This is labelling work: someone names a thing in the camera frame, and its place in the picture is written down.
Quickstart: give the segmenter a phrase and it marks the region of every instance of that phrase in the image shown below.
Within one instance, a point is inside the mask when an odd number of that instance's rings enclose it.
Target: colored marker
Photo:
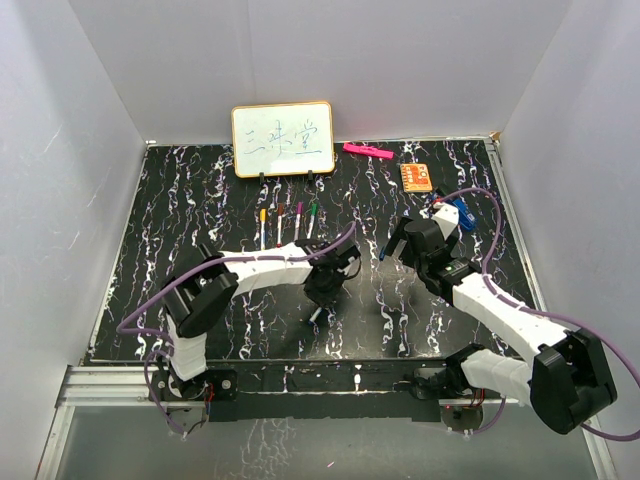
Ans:
[[[352,143],[345,143],[342,147],[345,152],[358,153],[360,155],[367,155],[369,157],[386,158],[391,160],[393,158],[393,152],[390,150],[380,150],[375,147],[367,147],[361,145],[353,145]]]
[[[318,211],[318,205],[315,203],[311,205],[311,218],[309,219],[309,232],[307,238],[311,238],[311,232],[313,232],[313,221],[316,219],[316,212]]]
[[[278,204],[278,243],[276,247],[280,248],[282,246],[282,214],[284,213],[284,206],[279,203]]]
[[[260,210],[260,250],[264,250],[265,245],[265,222],[267,221],[267,209]]]
[[[296,231],[293,233],[294,241],[296,241],[298,239],[298,235],[300,235],[300,219],[302,218],[303,207],[304,203],[298,202],[298,212],[296,213]]]

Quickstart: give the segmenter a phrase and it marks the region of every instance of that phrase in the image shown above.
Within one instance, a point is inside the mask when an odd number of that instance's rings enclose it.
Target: white wall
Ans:
[[[0,477],[31,478],[144,143],[64,0],[0,2]]]
[[[328,100],[336,139],[502,130],[569,0],[70,0],[143,138]]]
[[[503,134],[518,218],[552,310],[610,335],[640,365],[640,3],[574,2]],[[640,428],[640,392],[615,363],[613,433]],[[638,478],[637,443],[609,444]]]

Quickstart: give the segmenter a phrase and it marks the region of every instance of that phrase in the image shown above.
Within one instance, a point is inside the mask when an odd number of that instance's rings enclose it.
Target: pink marker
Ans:
[[[391,160],[393,158],[393,152],[390,150],[380,150],[374,147],[364,147],[354,145],[352,143],[345,143],[343,150],[349,153],[359,153],[360,155],[367,155],[369,157],[386,158]]]
[[[293,240],[296,241],[298,239],[298,235],[300,235],[300,218],[302,217],[302,208],[304,204],[302,202],[298,202],[298,211],[296,213],[296,230],[293,234]]]

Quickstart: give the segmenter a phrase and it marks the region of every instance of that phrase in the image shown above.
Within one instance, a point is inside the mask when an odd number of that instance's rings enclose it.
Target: black and white patterned surface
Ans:
[[[380,359],[447,356],[469,342],[495,351],[504,343],[476,320],[427,292],[413,271],[391,258],[378,260],[399,215],[426,216],[430,199],[402,190],[400,163],[426,163],[434,184],[481,186],[499,196],[482,141],[369,143],[396,155],[393,160],[354,156],[336,144],[337,163],[314,184],[303,177],[240,179],[231,146],[150,148],[131,212],[95,345],[86,362],[136,362],[160,341],[119,336],[116,325],[153,295],[172,265],[202,242],[226,251],[260,249],[259,213],[268,210],[267,248],[275,247],[276,210],[284,203],[283,243],[293,240],[295,211],[304,202],[304,226],[318,204],[314,236],[334,238],[357,222],[362,253],[360,275],[347,282],[335,307],[315,323],[316,307],[299,286],[279,286],[233,299],[223,320],[209,333],[207,358]],[[459,253],[480,261],[495,228],[495,212],[481,196],[465,198],[478,228],[461,232]],[[508,226],[503,231],[494,278],[505,290],[532,304],[531,293]],[[165,328],[157,305],[138,325]]]

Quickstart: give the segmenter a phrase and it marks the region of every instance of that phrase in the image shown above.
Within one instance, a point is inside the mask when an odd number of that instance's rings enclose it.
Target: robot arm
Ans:
[[[416,270],[431,293],[478,319],[522,357],[506,358],[470,345],[447,359],[439,380],[458,392],[486,388],[517,398],[562,434],[612,404],[617,393],[600,340],[498,299],[478,265],[451,255],[458,241],[458,209],[438,207],[431,219],[401,218],[381,259],[398,249],[400,260]]]
[[[235,296],[289,284],[304,285],[307,297],[321,307],[329,307],[335,301],[344,281],[351,278],[358,268],[360,252],[352,241],[347,240],[330,252],[308,261],[281,259],[305,257],[327,246],[319,240],[304,239],[271,250],[232,253],[210,251],[206,245],[200,245],[190,257],[176,265],[165,285],[210,260],[220,257],[237,259],[203,270],[164,298],[173,345],[170,370],[181,393],[201,383],[197,377],[207,369],[207,332],[224,315]],[[257,257],[263,260],[245,260]]]

